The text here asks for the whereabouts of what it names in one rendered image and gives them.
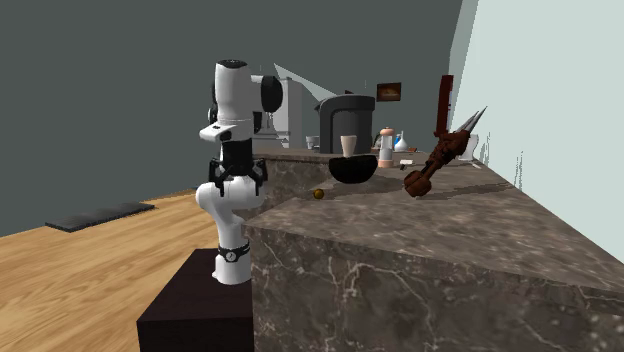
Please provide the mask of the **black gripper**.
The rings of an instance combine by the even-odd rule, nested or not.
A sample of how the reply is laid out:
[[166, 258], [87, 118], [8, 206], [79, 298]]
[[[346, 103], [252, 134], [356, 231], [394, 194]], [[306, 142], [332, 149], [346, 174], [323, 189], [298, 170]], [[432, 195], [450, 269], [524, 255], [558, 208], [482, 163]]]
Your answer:
[[210, 161], [208, 182], [224, 196], [224, 183], [230, 176], [249, 176], [255, 183], [255, 195], [258, 196], [263, 183], [268, 180], [268, 173], [263, 158], [253, 159], [252, 140], [226, 141], [221, 146], [222, 161], [217, 158]]

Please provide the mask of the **dark grey coffee machine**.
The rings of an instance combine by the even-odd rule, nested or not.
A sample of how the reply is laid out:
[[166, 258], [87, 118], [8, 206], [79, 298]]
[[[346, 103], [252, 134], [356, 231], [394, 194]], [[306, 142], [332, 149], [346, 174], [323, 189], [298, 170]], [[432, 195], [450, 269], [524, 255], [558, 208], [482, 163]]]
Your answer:
[[315, 110], [320, 124], [320, 152], [341, 154], [341, 136], [357, 137], [355, 154], [367, 154], [372, 147], [372, 117], [376, 100], [372, 96], [343, 94], [322, 100]]

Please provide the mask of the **black bowl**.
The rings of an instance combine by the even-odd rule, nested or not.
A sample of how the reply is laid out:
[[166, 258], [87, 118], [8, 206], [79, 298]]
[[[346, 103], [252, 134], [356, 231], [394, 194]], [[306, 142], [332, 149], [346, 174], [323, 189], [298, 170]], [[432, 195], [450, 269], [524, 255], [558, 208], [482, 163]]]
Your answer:
[[368, 181], [378, 167], [375, 155], [355, 155], [331, 158], [328, 167], [334, 179], [345, 184], [359, 184]]

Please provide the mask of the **dark robot stand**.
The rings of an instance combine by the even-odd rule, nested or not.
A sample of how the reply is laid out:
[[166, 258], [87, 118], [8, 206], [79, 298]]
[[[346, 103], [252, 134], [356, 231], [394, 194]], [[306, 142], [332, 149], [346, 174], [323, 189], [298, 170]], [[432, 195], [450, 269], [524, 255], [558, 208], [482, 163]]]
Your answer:
[[137, 319], [140, 352], [254, 352], [251, 283], [219, 283], [216, 255], [194, 250]]

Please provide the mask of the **dark floor mat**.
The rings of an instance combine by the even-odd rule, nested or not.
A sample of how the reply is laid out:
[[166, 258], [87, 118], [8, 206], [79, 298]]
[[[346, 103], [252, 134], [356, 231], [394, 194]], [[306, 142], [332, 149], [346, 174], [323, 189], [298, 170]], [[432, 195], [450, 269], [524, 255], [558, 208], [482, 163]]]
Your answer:
[[57, 230], [71, 233], [112, 220], [152, 210], [154, 208], [155, 206], [152, 204], [127, 202], [49, 221], [46, 222], [45, 225]]

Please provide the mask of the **white and pink pepper mill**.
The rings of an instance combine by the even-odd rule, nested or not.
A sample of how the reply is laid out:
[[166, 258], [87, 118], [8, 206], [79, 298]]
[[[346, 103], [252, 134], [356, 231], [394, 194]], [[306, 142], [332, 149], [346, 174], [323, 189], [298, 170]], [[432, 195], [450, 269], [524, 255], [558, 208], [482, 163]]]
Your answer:
[[394, 130], [386, 127], [380, 131], [380, 148], [378, 167], [391, 168], [393, 166]]

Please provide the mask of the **brown tool with metal spikes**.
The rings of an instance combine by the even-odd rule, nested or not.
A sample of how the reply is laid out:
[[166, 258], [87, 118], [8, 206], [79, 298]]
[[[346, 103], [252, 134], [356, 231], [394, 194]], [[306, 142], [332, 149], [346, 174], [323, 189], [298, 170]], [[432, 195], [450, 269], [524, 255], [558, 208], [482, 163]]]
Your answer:
[[471, 132], [485, 111], [486, 108], [478, 111], [459, 129], [439, 137], [439, 141], [425, 162], [425, 166], [420, 171], [410, 172], [404, 178], [404, 188], [410, 196], [420, 197], [427, 194], [432, 189], [431, 177], [435, 172], [465, 152]]

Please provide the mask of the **dark red tall board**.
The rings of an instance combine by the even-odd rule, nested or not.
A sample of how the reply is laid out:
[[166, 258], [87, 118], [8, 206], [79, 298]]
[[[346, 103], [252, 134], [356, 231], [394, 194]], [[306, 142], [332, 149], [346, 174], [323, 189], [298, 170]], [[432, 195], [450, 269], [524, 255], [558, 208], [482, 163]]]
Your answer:
[[453, 81], [454, 76], [449, 74], [443, 75], [440, 80], [435, 137], [440, 137], [448, 132], [448, 115], [451, 106]]

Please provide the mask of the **white vase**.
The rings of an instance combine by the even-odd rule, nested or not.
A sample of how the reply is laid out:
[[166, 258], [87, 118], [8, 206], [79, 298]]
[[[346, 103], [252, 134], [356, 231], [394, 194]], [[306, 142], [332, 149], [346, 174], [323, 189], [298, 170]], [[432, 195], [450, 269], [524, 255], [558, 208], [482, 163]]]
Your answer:
[[474, 151], [479, 143], [479, 136], [477, 134], [471, 134], [465, 151], [463, 154], [457, 157], [460, 161], [472, 161], [474, 159]]

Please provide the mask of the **dark framed wall picture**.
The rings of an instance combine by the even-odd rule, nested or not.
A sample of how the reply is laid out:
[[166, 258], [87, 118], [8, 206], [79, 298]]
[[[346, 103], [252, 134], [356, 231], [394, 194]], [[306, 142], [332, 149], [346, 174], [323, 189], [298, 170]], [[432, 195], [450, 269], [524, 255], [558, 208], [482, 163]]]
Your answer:
[[401, 88], [400, 82], [393, 83], [379, 83], [376, 89], [376, 101], [377, 102], [396, 102], [401, 100]]

